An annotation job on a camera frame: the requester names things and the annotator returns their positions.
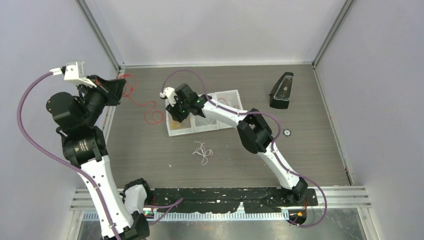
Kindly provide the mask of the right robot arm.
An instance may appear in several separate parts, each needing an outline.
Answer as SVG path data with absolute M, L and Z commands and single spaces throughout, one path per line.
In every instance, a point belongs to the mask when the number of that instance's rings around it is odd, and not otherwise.
M 289 165 L 279 151 L 272 129 L 265 120 L 266 113 L 253 108 L 250 111 L 230 107 L 207 94 L 198 95 L 187 84 L 177 88 L 166 87 L 159 94 L 168 100 L 167 112 L 174 121 L 183 122 L 190 114 L 222 122 L 237 130 L 242 146 L 259 156 L 269 166 L 285 189 L 285 198 L 291 205 L 299 205 L 306 197 L 308 184 Z

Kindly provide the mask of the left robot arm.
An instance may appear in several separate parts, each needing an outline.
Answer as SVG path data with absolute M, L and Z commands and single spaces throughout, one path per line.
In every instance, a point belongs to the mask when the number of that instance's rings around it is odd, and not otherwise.
M 61 137 L 64 158 L 84 181 L 98 214 L 104 240 L 144 240 L 150 235 L 143 211 L 153 202 L 153 193 L 143 178 L 119 191 L 103 131 L 96 125 L 105 107 L 117 106 L 126 80 L 105 80 L 91 75 L 91 86 L 78 84 L 77 95 L 59 92 L 46 103 Z

